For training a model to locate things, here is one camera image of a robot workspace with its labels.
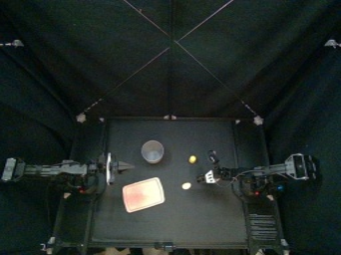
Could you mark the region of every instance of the metal rod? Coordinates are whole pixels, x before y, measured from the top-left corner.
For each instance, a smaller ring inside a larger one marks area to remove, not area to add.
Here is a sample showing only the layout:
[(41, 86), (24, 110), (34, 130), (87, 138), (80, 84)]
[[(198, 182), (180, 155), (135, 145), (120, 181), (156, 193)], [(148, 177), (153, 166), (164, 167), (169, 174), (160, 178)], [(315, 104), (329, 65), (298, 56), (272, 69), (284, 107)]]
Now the metal rod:
[(191, 58), (196, 61), (196, 63), (202, 66), (202, 68), (208, 72), (208, 74), (215, 78), (215, 80), (228, 89), (230, 93), (234, 95), (234, 97), (239, 100), (242, 105), (248, 109), (248, 111), (258, 116), (258, 113), (251, 109), (250, 105), (243, 101), (243, 99), (238, 96), (238, 94), (231, 90), (228, 85), (222, 82), (222, 80), (216, 77), (216, 75), (211, 72), (211, 70), (204, 66), (204, 64), (196, 59), (196, 57), (189, 53), (189, 51), (183, 47), (183, 45), (173, 41), (177, 46), (184, 50), (184, 52), (191, 56)]
[(112, 88), (109, 89), (104, 95), (83, 110), (81, 114), (88, 112), (91, 108), (133, 77), (136, 73), (140, 72), (140, 70), (149, 65), (149, 63), (169, 49), (167, 47), (163, 51), (160, 51), (149, 60), (148, 62)]
[(123, 0), (131, 7), (132, 9), (149, 21), (149, 23), (168, 36), (168, 33), (157, 26), (157, 24), (143, 14), (143, 12), (127, 1)]
[(167, 101), (168, 101), (168, 115), (172, 115), (172, 61), (173, 61), (173, 1), (169, 0), (169, 53), (168, 53), (168, 87), (167, 87)]
[(216, 13), (218, 13), (223, 8), (226, 8), (226, 7), (231, 4), (232, 1), (234, 1), (234, 0), (227, 1), (227, 2), (216, 9), (216, 11), (212, 12), (212, 14), (208, 15), (208, 17), (207, 17), (206, 19), (203, 19), (203, 21), (202, 21), (200, 23), (198, 23), (198, 25), (196, 25), (176, 41), (179, 42), (198, 27), (200, 27), (200, 25), (203, 25), (203, 24), (207, 22), (207, 20), (210, 20), (210, 19), (216, 15)]

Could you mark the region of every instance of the black curtain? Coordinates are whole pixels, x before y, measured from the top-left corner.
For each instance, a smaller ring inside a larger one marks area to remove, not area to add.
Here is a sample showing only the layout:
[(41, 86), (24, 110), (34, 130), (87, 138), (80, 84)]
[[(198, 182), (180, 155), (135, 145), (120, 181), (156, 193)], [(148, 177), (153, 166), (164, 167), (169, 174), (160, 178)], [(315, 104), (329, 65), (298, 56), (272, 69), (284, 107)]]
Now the black curtain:
[(296, 254), (339, 253), (339, 84), (341, 49), (321, 48), (267, 118), (272, 162), (299, 152), (314, 155), (319, 166), (317, 180), (292, 181), (279, 200), (284, 236)]
[[(18, 39), (0, 15), (1, 43)], [(57, 163), (70, 153), (74, 125), (29, 48), (0, 48), (0, 173), (8, 157)], [(0, 185), (0, 254), (36, 254), (50, 235), (56, 192), (46, 182)]]

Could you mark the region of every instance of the small white object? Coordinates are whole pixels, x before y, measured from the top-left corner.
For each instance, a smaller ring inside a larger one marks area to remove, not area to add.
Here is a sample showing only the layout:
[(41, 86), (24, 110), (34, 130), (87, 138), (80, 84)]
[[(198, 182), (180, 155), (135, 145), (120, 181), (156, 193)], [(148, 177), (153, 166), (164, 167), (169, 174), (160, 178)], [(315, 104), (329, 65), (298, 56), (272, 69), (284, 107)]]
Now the small white object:
[(286, 242), (284, 239), (280, 239), (280, 245), (282, 245), (282, 246), (288, 246), (288, 243)]
[(330, 39), (326, 41), (325, 46), (326, 47), (331, 46), (335, 49), (337, 46), (341, 47), (341, 44), (338, 44), (335, 40)]
[(207, 172), (207, 174), (204, 175), (204, 179), (206, 179), (206, 183), (216, 183), (214, 179), (214, 175), (212, 175), (212, 170)]
[(79, 114), (76, 116), (76, 120), (77, 120), (79, 123), (83, 123), (87, 120), (87, 116), (84, 114)]
[(181, 189), (189, 189), (191, 188), (191, 184), (188, 182), (185, 182), (183, 185), (181, 185)]
[(268, 198), (270, 201), (274, 200), (272, 195), (266, 195), (266, 197)]
[(254, 117), (252, 122), (259, 126), (263, 123), (263, 119), (260, 118), (260, 116), (256, 116)]

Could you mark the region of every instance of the cable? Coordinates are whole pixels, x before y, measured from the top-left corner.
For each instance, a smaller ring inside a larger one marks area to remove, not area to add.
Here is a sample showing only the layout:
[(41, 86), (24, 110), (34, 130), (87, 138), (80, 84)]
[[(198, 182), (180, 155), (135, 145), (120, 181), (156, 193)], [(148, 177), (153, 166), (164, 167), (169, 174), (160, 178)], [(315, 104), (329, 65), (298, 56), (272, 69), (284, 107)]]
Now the cable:
[(157, 24), (143, 14), (143, 10), (137, 10), (137, 8), (127, 1), (127, 0), (123, 0), (131, 7), (132, 9), (149, 21), (149, 23), (167, 35), (167, 32), (160, 28), (160, 26), (157, 26)]
[(271, 173), (271, 175), (272, 175), (272, 174), (279, 175), (279, 176), (282, 176), (283, 178), (288, 179), (282, 173), (274, 172), (274, 173)]
[(189, 57), (196, 61), (196, 63), (200, 65), (200, 67), (207, 71), (207, 73), (215, 78), (215, 80), (228, 89), (230, 93), (232, 96), (239, 100), (242, 105), (247, 108), (247, 110), (258, 116), (258, 113), (252, 110), (250, 105), (244, 102), (244, 100), (239, 97), (239, 95), (234, 92), (234, 90), (230, 88), (230, 86), (222, 82), (222, 80), (216, 77), (216, 75), (211, 72), (211, 70), (204, 66), (204, 64), (196, 59), (196, 57), (189, 53), (189, 51), (184, 48), (184, 46), (177, 42), (173, 41), (177, 46), (183, 49), (183, 51), (189, 55)]
[(48, 216), (48, 235), (52, 235), (52, 228), (50, 228), (50, 210), (49, 210), (49, 187), (50, 182), (48, 182), (46, 190), (45, 190), (45, 206), (46, 206), (46, 216)]
[(240, 175), (244, 175), (246, 173), (250, 173), (250, 172), (263, 172), (263, 170), (248, 170), (248, 171), (243, 171), (242, 173), (239, 173), (239, 174), (232, 178), (232, 181), (230, 182), (230, 184), (232, 184), (232, 183), (236, 181), (236, 179), (238, 179), (238, 177), (239, 177)]
[(104, 95), (83, 110), (81, 114), (87, 113), (92, 107), (104, 100), (104, 98), (108, 97), (108, 95), (135, 76), (135, 74), (137, 74), (140, 72), (140, 70), (143, 70), (153, 61), (155, 59), (159, 58), (159, 56), (161, 56), (167, 51), (168, 51), (169, 47), (164, 48), (163, 51), (160, 51), (145, 63), (144, 65), (133, 71), (133, 73), (117, 84), (115, 85), (105, 93)]
[(208, 19), (211, 19), (215, 14), (228, 5), (231, 4), (234, 0), (230, 0), (227, 3), (224, 3), (212, 14), (208, 15), (208, 17), (198, 23), (198, 25), (176, 40), (177, 42), (203, 24)]
[(218, 187), (230, 187), (231, 183), (228, 183), (227, 185), (219, 185), (218, 182), (214, 183)]

